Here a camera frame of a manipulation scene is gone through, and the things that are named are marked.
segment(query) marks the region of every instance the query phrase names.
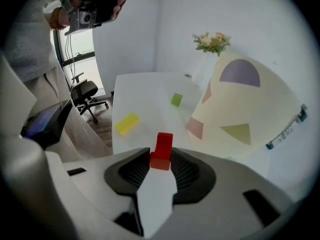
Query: window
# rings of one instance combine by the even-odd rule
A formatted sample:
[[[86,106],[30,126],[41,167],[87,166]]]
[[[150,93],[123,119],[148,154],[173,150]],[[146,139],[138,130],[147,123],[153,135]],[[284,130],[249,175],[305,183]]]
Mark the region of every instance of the window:
[[[70,35],[72,52],[70,46],[66,46],[65,33],[68,30],[69,28],[66,28],[63,31],[54,31],[52,34],[52,39],[55,40],[55,52],[68,78],[68,83],[72,83],[73,74],[78,75],[83,72],[83,75],[79,77],[80,81],[88,79],[88,81],[93,81],[99,89],[103,89],[94,52],[92,29]]]

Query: person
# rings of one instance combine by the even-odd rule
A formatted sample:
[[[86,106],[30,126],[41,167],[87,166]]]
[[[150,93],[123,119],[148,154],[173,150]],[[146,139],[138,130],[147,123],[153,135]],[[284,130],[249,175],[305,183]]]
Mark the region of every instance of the person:
[[[3,46],[10,66],[37,99],[29,117],[71,99],[65,75],[50,41],[52,29],[62,30],[70,25],[70,15],[61,7],[44,14],[44,5],[51,1],[54,0],[28,0],[12,23]],[[125,1],[118,0],[112,19],[118,16]],[[71,3],[75,8],[81,6],[81,0],[71,0]],[[69,113],[59,143],[46,151],[59,154],[62,162],[112,155],[112,149],[104,145],[75,106]]]

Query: white wall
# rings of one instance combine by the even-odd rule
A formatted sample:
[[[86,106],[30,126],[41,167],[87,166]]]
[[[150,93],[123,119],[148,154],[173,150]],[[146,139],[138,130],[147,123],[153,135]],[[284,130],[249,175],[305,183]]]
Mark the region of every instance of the white wall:
[[[128,0],[112,23],[93,30],[102,84],[114,91],[117,75],[151,72],[154,63],[159,0]]]
[[[290,0],[161,0],[154,70],[192,74],[202,60],[192,34],[231,36],[231,51],[275,71],[308,106],[308,119],[272,156],[269,179],[294,199],[319,164],[319,50]]]

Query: purple shape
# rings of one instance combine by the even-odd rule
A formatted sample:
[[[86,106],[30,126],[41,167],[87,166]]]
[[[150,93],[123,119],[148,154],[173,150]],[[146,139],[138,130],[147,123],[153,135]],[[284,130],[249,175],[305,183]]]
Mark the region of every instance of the purple shape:
[[[260,77],[257,69],[245,59],[231,61],[223,70],[220,82],[260,87]]]

